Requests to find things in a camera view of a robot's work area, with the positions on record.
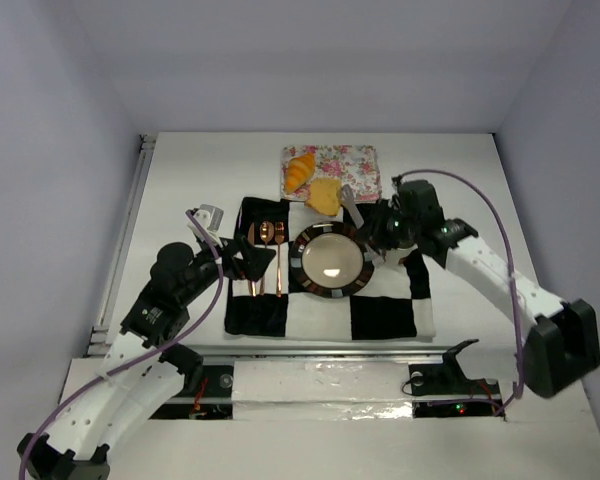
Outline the steel tongs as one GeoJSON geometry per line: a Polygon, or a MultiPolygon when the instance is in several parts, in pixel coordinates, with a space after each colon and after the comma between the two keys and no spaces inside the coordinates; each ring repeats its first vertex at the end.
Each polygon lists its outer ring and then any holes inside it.
{"type": "Polygon", "coordinates": [[[357,239],[363,244],[370,260],[375,267],[384,264],[383,256],[378,253],[369,243],[369,236],[363,231],[364,218],[359,211],[353,190],[349,184],[344,184],[340,188],[339,200],[341,205],[347,210],[357,230],[357,239]]]}

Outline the brown bread slice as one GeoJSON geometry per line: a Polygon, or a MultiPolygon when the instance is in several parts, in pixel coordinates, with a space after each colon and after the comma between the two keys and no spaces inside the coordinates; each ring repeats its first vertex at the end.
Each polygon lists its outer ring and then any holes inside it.
{"type": "Polygon", "coordinates": [[[305,205],[319,214],[334,217],[341,207],[341,188],[342,183],[339,179],[317,178],[309,185],[305,205]]]}

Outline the orange striped croissant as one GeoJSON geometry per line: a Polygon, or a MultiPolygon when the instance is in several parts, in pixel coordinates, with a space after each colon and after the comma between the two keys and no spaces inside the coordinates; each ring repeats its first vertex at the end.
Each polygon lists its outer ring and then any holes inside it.
{"type": "Polygon", "coordinates": [[[315,168],[315,154],[312,152],[292,158],[285,174],[284,192],[291,194],[305,185],[313,176],[315,168]]]}

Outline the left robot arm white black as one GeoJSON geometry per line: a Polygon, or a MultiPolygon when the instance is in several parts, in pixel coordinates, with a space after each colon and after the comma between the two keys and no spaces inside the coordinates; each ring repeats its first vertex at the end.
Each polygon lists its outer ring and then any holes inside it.
{"type": "Polygon", "coordinates": [[[21,440],[20,478],[107,478],[110,461],[156,410],[197,388],[203,358],[181,342],[195,327],[189,305],[225,279],[260,279],[275,256],[242,235],[219,243],[203,236],[198,243],[199,252],[181,242],[159,250],[93,379],[21,440]]]}

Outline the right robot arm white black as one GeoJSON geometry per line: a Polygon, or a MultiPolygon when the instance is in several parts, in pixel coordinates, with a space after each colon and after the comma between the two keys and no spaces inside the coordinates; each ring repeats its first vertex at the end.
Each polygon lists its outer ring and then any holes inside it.
{"type": "Polygon", "coordinates": [[[499,257],[466,221],[445,216],[430,182],[396,176],[393,183],[393,197],[377,201],[368,215],[341,199],[359,239],[375,261],[386,251],[416,247],[512,322],[515,398],[524,389],[552,398],[600,367],[596,312],[589,303],[568,302],[520,274],[510,248],[499,257]]]}

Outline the copper knife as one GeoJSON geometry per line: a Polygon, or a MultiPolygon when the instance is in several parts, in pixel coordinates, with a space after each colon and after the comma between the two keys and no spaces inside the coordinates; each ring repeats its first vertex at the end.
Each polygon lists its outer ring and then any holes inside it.
{"type": "MultiPolygon", "coordinates": [[[[247,239],[251,246],[255,246],[255,224],[253,222],[249,226],[247,239]]],[[[256,297],[257,296],[257,286],[256,286],[257,282],[250,281],[249,284],[250,284],[251,296],[256,297]]]]}

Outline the copper spoon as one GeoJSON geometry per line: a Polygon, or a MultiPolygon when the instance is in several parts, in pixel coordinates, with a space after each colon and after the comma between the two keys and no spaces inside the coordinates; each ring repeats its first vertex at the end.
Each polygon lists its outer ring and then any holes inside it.
{"type": "MultiPolygon", "coordinates": [[[[270,222],[270,221],[264,221],[260,225],[259,235],[260,235],[261,241],[264,243],[264,247],[267,248],[269,242],[274,237],[274,225],[273,225],[273,223],[270,222]]],[[[262,278],[260,280],[259,294],[260,295],[264,295],[265,291],[266,291],[266,274],[263,274],[263,276],[262,276],[262,278]]]]}

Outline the steel cup with white sleeve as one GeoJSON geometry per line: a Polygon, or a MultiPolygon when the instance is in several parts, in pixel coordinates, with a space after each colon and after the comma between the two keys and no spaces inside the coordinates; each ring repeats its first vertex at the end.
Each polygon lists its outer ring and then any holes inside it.
{"type": "Polygon", "coordinates": [[[415,249],[415,246],[410,247],[399,247],[396,249],[387,250],[385,253],[385,263],[388,266],[396,267],[402,265],[405,259],[411,254],[411,252],[415,249]]]}

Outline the copper fork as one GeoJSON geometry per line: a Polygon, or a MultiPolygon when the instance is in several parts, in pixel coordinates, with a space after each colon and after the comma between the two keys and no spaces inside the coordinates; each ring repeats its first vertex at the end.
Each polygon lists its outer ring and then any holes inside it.
{"type": "Polygon", "coordinates": [[[276,222],[274,226],[274,240],[277,246],[276,258],[276,296],[280,298],[282,296],[282,270],[281,270],[281,246],[284,243],[285,238],[285,226],[282,221],[276,222]]]}

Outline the dark rimmed ceramic plate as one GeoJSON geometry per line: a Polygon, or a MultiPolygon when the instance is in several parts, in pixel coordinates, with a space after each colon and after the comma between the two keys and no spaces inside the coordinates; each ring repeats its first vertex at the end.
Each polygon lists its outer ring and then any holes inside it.
{"type": "Polygon", "coordinates": [[[361,291],[375,266],[354,226],[322,222],[302,230],[292,241],[289,278],[297,291],[341,299],[361,291]]]}

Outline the floral tray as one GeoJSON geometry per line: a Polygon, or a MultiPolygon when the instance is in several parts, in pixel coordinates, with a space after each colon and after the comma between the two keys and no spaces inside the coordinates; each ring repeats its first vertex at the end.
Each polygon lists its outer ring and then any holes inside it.
{"type": "Polygon", "coordinates": [[[382,196],[378,155],[372,145],[288,145],[281,151],[280,197],[306,201],[310,183],[318,178],[339,179],[349,185],[355,201],[375,202],[382,196]],[[285,190],[288,166],[292,159],[311,154],[315,159],[313,175],[294,192],[285,190]]]}

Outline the black white checkered cloth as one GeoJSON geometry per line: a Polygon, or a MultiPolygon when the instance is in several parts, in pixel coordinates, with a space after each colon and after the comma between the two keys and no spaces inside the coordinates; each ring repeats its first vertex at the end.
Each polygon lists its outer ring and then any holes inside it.
{"type": "Polygon", "coordinates": [[[251,296],[247,281],[228,286],[224,329],[230,335],[284,338],[299,341],[383,341],[417,339],[436,335],[429,271],[415,248],[402,265],[384,263],[358,293],[327,299],[297,291],[289,278],[289,247],[305,228],[329,222],[301,202],[245,197],[241,201],[235,231],[246,235],[253,222],[282,221],[285,242],[281,249],[282,296],[276,296],[276,265],[266,272],[264,295],[251,296]]]}

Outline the aluminium rail frame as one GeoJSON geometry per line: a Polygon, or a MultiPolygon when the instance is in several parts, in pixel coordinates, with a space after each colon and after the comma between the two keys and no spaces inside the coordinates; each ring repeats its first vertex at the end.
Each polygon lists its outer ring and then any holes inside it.
{"type": "MultiPolygon", "coordinates": [[[[488,134],[411,133],[191,133],[163,132],[144,163],[135,188],[131,218],[105,321],[111,333],[136,300],[158,250],[171,242],[191,242],[188,208],[221,208],[221,232],[233,232],[246,196],[279,195],[280,155],[291,144],[363,144],[379,157],[384,191],[394,175],[413,171],[436,188],[444,212],[467,221],[497,252],[511,248],[516,267],[528,271],[529,255],[494,139],[488,134]]],[[[433,340],[330,342],[236,337],[224,329],[224,298],[204,293],[191,308],[197,351],[236,354],[329,353],[357,350],[411,353],[443,350],[462,340],[471,346],[458,360],[471,377],[505,382],[516,376],[511,323],[463,280],[428,263],[436,335],[433,340]]]]}

